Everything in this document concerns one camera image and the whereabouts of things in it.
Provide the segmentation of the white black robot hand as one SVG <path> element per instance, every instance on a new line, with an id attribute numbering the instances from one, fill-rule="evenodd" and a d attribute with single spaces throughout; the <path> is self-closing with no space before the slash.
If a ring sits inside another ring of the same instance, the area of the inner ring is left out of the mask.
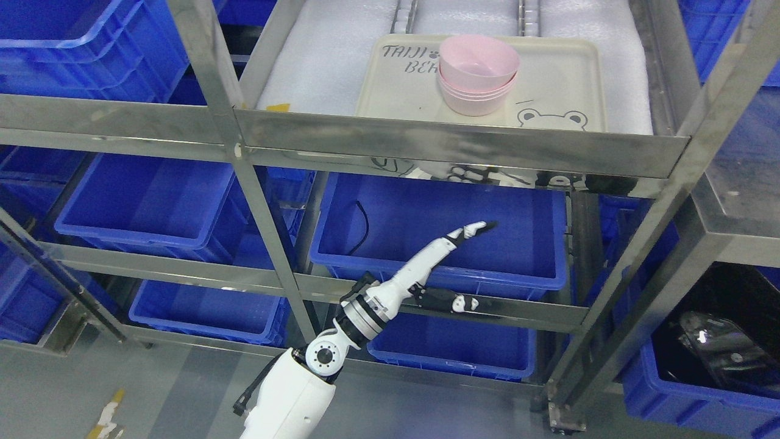
<path id="1" fill-rule="evenodd" d="M 456 313 L 476 311 L 479 300 L 446 289 L 426 287 L 427 278 L 465 241 L 493 229 L 497 224 L 496 221 L 470 223 L 429 242 L 390 280 L 368 288 L 366 295 L 373 303 L 374 311 L 381 311 L 387 320 L 393 319 L 407 298 L 413 298 L 416 304 L 426 309 Z"/>

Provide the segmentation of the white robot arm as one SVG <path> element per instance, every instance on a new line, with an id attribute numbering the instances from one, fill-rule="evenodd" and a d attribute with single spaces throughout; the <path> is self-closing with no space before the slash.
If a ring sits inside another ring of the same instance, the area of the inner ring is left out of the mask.
<path id="1" fill-rule="evenodd" d="M 372 284 L 364 277 L 343 297 L 332 326 L 302 348 L 288 348 L 234 405 L 242 438 L 308 438 L 335 396 L 349 350 L 360 350 L 396 317 L 417 281 L 406 275 Z"/>

